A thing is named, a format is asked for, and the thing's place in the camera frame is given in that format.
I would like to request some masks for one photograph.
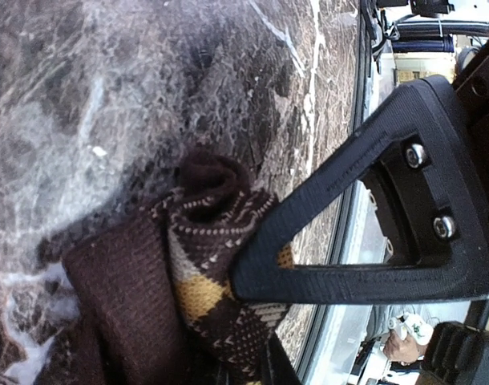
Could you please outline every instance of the marble countertop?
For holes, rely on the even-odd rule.
[[[0,0],[0,383],[68,384],[61,254],[203,144],[285,197],[346,138],[354,0]],[[330,207],[294,242],[322,261]],[[309,320],[279,330],[293,361]]]

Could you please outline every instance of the brown knit cloth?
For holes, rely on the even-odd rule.
[[[63,259],[83,314],[79,384],[189,383],[198,347],[236,383],[261,377],[260,352],[288,307],[238,302],[228,270],[277,199],[251,191],[237,162],[200,150],[182,162],[178,182]],[[278,261],[292,264],[289,248]]]

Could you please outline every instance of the black bracket mount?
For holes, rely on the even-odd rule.
[[[434,76],[398,87],[265,218],[236,262],[236,295],[313,304],[489,298],[489,189],[468,133],[479,121],[471,113],[489,112],[489,83],[485,91],[471,75],[489,55],[481,58],[455,86]],[[476,97],[464,99],[467,90]],[[374,192],[382,230],[404,262],[281,269],[282,247],[356,180]]]

